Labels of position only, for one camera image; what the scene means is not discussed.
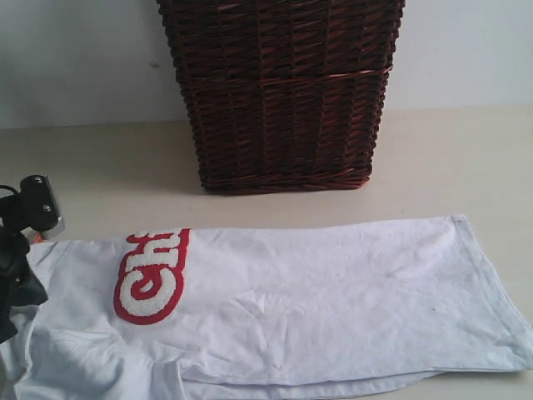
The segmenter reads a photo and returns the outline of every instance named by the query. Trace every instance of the embroidered patch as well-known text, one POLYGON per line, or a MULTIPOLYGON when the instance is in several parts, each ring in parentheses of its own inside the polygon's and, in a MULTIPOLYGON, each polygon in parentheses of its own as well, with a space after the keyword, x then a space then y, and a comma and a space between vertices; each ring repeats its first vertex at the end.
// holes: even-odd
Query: embroidered patch
POLYGON ((190 229, 131 235, 137 247, 120 264, 113 296, 117 315, 136 325, 158 323, 183 293, 183 268, 190 229))

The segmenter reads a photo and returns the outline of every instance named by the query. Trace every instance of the white t-shirt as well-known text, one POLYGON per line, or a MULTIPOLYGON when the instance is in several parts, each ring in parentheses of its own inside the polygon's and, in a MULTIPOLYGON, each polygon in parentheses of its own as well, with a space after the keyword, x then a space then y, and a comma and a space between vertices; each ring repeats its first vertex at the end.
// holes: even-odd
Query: white t-shirt
POLYGON ((44 243, 6 399, 346 398, 533 368, 533 332, 462 216, 44 243))

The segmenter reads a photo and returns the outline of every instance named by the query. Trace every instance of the white wall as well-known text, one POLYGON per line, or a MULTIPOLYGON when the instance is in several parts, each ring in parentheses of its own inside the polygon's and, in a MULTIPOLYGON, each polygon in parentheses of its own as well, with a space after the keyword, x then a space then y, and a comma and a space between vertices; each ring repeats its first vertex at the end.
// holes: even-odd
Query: white wall
MULTIPOLYGON (((405 14, 387 109, 533 104, 533 0, 405 14)), ((0 128, 186 117, 155 0, 0 0, 0 128)))

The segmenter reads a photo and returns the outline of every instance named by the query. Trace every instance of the brown wicker basket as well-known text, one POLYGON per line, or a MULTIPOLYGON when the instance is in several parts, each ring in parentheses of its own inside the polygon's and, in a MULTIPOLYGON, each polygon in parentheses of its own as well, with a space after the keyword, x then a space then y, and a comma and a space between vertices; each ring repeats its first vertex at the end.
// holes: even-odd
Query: brown wicker basket
POLYGON ((206 189, 369 179, 405 0, 157 2, 206 189))

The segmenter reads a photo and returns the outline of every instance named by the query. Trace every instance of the white table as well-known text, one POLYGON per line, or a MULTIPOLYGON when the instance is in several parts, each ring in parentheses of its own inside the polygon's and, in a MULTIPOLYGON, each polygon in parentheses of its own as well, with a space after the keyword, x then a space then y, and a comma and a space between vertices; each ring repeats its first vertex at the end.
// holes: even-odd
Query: white table
MULTIPOLYGON (((48 174, 64 239, 168 227, 322 227, 466 214, 533 323, 533 107, 386 113, 374 173, 350 192, 206 195, 188 124, 0 131, 0 183, 48 174)), ((531 399, 533 372, 446 374, 379 399, 531 399)))

